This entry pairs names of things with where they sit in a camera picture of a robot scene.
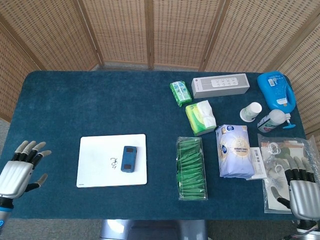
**robotic hand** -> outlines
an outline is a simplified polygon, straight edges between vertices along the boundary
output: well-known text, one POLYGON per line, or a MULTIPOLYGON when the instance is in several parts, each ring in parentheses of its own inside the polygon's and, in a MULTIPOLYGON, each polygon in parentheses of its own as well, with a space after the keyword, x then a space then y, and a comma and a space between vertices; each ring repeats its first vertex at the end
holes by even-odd
POLYGON ((46 143, 24 141, 14 152, 10 161, 6 163, 0 174, 0 235, 14 208, 13 200, 24 193, 41 187, 48 175, 43 174, 34 183, 29 183, 30 177, 42 158, 51 154, 50 150, 39 152, 46 143))
POLYGON ((271 187, 271 191, 274 198, 291 209, 292 214, 300 220, 297 230, 301 234, 289 235, 283 239, 320 239, 320 234, 314 232, 320 223, 320 188, 315 181, 314 172, 305 157, 292 158, 286 153, 284 158, 288 163, 277 158, 276 168, 281 166, 284 170, 290 200, 283 198, 274 186, 271 187))

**paper cup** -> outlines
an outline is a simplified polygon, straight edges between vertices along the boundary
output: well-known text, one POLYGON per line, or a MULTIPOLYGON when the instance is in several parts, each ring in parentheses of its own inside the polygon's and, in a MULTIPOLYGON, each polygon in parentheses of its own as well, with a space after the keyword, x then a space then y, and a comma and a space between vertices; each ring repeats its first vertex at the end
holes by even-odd
POLYGON ((262 111, 262 106, 258 102, 252 102, 240 111, 240 118, 247 122, 253 122, 256 116, 262 111))

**blue tablecloth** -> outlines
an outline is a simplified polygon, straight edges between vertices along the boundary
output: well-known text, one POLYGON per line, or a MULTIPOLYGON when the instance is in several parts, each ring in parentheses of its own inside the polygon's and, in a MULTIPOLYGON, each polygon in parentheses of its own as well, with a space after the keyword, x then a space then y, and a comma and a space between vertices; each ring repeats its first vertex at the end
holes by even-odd
MULTIPOLYGON (((43 219, 290 219, 292 215, 265 214, 262 181, 219 177, 215 132, 202 136, 208 200, 179 201, 176 183, 176 140, 192 137, 185 113, 169 88, 185 81, 191 92, 195 77, 223 72, 170 71, 36 71, 27 76, 14 112, 0 167, 23 140, 46 141, 52 155, 33 173, 46 183, 14 201, 12 216, 43 219), (146 134, 147 184, 77 188, 80 138, 146 134)), ((258 146, 257 122, 270 110, 257 85, 259 73, 247 73, 249 90, 242 95, 208 98, 218 125, 247 125, 251 147, 258 146), (245 123, 240 110, 256 101, 263 110, 245 123)), ((205 100, 195 99, 193 103, 205 100)), ((305 137, 297 108, 291 121, 266 136, 305 137)))

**gray floor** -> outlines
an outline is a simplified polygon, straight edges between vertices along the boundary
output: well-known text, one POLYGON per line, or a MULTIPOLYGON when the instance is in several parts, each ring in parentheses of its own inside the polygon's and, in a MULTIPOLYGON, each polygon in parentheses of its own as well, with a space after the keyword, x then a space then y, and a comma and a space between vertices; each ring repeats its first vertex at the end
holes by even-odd
MULTIPOLYGON (((95 69, 98 71, 147 70, 145 66, 117 64, 95 69)), ((156 70, 188 71, 182 68, 158 67, 156 70)), ((0 154, 9 129, 0 119, 0 154)), ((98 219, 18 219, 11 218, 0 240, 97 240, 101 228, 98 219)), ((208 235, 213 240, 279 240, 295 231, 291 221, 209 221, 208 235)))

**white box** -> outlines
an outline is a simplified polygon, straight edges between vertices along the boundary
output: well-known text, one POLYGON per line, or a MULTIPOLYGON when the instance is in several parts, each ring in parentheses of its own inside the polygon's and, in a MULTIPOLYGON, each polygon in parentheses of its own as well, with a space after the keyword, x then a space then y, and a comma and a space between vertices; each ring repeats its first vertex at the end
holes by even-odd
POLYGON ((195 99, 244 94, 249 88, 245 73, 196 77, 191 83, 195 99))

